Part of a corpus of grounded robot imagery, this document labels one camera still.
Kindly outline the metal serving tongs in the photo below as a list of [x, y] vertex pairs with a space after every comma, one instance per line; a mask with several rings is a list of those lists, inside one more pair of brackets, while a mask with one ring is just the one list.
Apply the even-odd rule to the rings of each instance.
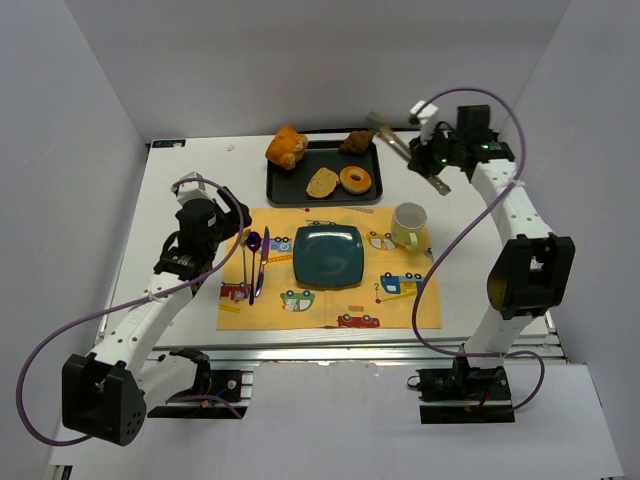
[[378, 136], [389, 145], [407, 163], [407, 168], [422, 176], [440, 195], [446, 196], [451, 188], [438, 175], [428, 173], [410, 147], [393, 131], [386, 119], [375, 111], [370, 111], [366, 117], [367, 124]]

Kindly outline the orange glazed donut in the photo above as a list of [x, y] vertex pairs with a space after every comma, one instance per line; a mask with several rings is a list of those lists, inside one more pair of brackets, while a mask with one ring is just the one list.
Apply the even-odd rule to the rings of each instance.
[[369, 173], [358, 166], [347, 166], [339, 174], [342, 187], [350, 194], [361, 195], [368, 192], [372, 186]]

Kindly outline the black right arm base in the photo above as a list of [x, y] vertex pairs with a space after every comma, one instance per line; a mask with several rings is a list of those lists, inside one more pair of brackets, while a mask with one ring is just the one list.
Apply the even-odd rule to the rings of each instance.
[[503, 367], [472, 369], [468, 375], [448, 369], [420, 369], [407, 379], [419, 398], [423, 425], [513, 423], [511, 390]]

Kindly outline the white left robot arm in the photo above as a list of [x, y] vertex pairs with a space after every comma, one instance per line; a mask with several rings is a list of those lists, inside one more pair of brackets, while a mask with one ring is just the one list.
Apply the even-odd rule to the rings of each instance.
[[220, 263], [220, 244], [239, 240], [251, 224], [249, 209], [226, 187], [211, 198], [203, 182], [187, 179], [173, 191], [180, 204], [177, 231], [166, 239], [138, 306], [88, 354], [72, 355], [62, 369], [62, 423], [116, 445], [130, 444], [149, 411], [173, 397], [211, 390], [209, 358], [178, 348], [145, 363], [177, 314]]

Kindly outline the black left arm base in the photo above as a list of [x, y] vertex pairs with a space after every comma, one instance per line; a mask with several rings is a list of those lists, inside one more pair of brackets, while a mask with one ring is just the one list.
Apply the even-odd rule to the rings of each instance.
[[211, 363], [204, 352], [182, 349], [149, 359], [143, 373], [146, 374], [153, 366], [175, 360], [185, 360], [194, 366], [193, 379], [186, 389], [172, 394], [170, 400], [153, 409], [148, 407], [148, 418], [240, 420], [245, 416], [253, 384], [251, 371], [220, 367]]

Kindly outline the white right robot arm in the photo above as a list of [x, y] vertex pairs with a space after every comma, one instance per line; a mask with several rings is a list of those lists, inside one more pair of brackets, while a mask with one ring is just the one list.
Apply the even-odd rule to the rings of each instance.
[[541, 218], [519, 180], [519, 163], [489, 126], [487, 105], [462, 106], [455, 125], [428, 125], [436, 108], [424, 101], [411, 111], [420, 134], [409, 143], [410, 170], [446, 194], [438, 177], [457, 167], [486, 204], [502, 250], [487, 279], [488, 310], [474, 334], [454, 353], [448, 369], [423, 370], [421, 387], [470, 397], [481, 388], [504, 384], [503, 363], [533, 320], [563, 299], [575, 256], [568, 236], [556, 235]]

